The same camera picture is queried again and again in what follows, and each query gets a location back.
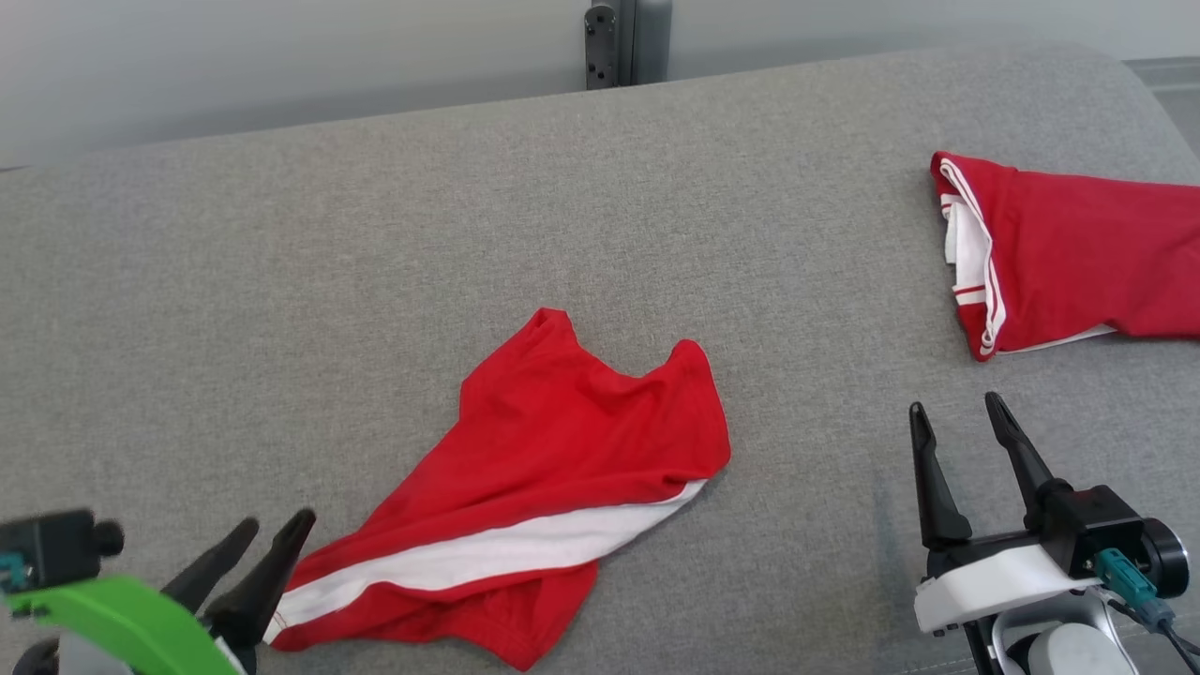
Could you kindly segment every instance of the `metal mount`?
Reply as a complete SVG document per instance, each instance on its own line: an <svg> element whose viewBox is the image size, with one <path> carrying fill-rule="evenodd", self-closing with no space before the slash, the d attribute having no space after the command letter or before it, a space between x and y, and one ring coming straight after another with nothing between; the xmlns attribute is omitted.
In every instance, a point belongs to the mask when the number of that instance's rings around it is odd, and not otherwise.
<svg viewBox="0 0 1200 675"><path fill-rule="evenodd" d="M583 13L588 90L667 78L672 0L592 0Z"/></svg>

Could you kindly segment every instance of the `gray upholstery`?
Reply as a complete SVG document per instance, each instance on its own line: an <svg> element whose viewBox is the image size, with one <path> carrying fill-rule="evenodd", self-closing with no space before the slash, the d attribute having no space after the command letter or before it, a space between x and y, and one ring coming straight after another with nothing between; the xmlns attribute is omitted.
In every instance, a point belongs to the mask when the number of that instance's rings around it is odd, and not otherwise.
<svg viewBox="0 0 1200 675"><path fill-rule="evenodd" d="M983 408L1200 545L1200 346L1102 338L971 360L934 150L1200 183L1122 65L922 52L151 145L0 175L0 516L89 504L154 583L246 514L358 527L541 305L642 374L708 352L733 460L607 560L545 674L950 675L918 634L906 411L977 532L1020 503ZM265 539L252 552L260 552ZM1200 593L1176 603L1200 633ZM1135 633L1133 627L1124 629ZM0 628L0 663L32 639ZM1177 673L1160 639L1129 640ZM463 643L264 650L264 671L468 674Z"/></svg>

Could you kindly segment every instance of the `white stripe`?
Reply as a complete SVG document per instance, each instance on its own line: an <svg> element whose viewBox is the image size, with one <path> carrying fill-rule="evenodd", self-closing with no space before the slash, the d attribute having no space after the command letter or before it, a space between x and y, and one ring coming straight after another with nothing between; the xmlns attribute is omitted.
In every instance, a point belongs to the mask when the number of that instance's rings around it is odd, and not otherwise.
<svg viewBox="0 0 1200 675"><path fill-rule="evenodd" d="M977 305L988 299L984 289L971 291L970 293L955 293L954 299L959 301L960 305Z"/></svg>
<svg viewBox="0 0 1200 675"><path fill-rule="evenodd" d="M1070 338L1063 338L1061 340L1051 340L1049 342L1043 342L1040 345L1033 345L1032 347L1025 347L1024 350L1013 350L1012 352L1000 352L1002 354L1020 354L1021 352L1036 352L1038 350L1045 350L1046 347L1057 347L1058 345L1066 345L1067 342L1074 342L1075 340L1086 340L1088 338L1096 338L1097 335L1108 335L1109 333L1116 333L1116 328L1111 325L1099 324L1096 328L1088 328L1082 333L1076 333Z"/></svg>
<svg viewBox="0 0 1200 675"><path fill-rule="evenodd" d="M690 502L704 483L692 480L678 495L661 502L532 518L509 527L352 565L284 593L263 640L271 643L288 626L348 607L372 584L443 591L516 572L577 567L611 554L654 527Z"/></svg>
<svg viewBox="0 0 1200 675"><path fill-rule="evenodd" d="M236 675L246 675L246 669L241 665L241 659L238 658L229 645L224 641L224 638L214 638L212 643L221 650L221 653L229 659L229 665L233 665L233 670Z"/></svg>
<svg viewBox="0 0 1200 675"><path fill-rule="evenodd" d="M942 216L946 217L946 264L958 264L959 262L959 217L955 214L959 209L965 209L966 204L946 204L942 207Z"/></svg>
<svg viewBox="0 0 1200 675"><path fill-rule="evenodd" d="M947 180L954 185L954 189L959 191L959 195L966 201L967 207L971 210L971 215L978 221L978 227L986 240L986 247L984 250L984 269L983 269L983 285L985 291L984 301L988 305L988 316L984 319L983 338L980 340L982 346L979 352L983 356L988 356L996 348L996 339L1000 336L1000 329L1004 325L1004 318L1007 318L1008 312L1004 310L1004 299L1000 293L1000 279L996 276L996 265L991 259L991 233L988 232L985 221L983 219L983 210L979 208L979 202L976 199L974 193L971 191L971 185L967 183L962 172L959 167L954 166L950 160L943 159L940 166L940 171ZM962 239L962 227L967 223L964 222L968 219L955 219L959 232L956 238Z"/></svg>

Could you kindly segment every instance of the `black bracket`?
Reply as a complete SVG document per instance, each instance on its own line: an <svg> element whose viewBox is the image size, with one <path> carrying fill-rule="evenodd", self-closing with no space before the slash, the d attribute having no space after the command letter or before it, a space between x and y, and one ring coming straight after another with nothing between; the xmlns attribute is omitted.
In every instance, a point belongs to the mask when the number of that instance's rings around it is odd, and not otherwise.
<svg viewBox="0 0 1200 675"><path fill-rule="evenodd" d="M937 437L919 402L908 408L912 460L917 470L917 503L920 513L920 543L931 551L944 551L971 539L971 522L959 513L946 476L937 464Z"/></svg>
<svg viewBox="0 0 1200 675"><path fill-rule="evenodd" d="M617 86L617 10L596 4L583 13L583 55L589 91Z"/></svg>

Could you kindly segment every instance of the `white wall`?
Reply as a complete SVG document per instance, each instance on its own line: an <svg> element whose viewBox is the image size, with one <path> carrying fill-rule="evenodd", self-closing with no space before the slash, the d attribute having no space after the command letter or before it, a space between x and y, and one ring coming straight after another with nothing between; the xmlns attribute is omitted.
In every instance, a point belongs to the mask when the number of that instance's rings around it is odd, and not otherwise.
<svg viewBox="0 0 1200 675"><path fill-rule="evenodd" d="M589 0L0 0L0 168L583 88Z"/></svg>
<svg viewBox="0 0 1200 675"><path fill-rule="evenodd" d="M0 168L582 89L590 0L0 0ZM673 78L1058 37L1200 54L1200 0L676 0Z"/></svg>
<svg viewBox="0 0 1200 675"><path fill-rule="evenodd" d="M979 41L1200 55L1200 0L676 0L672 79Z"/></svg>

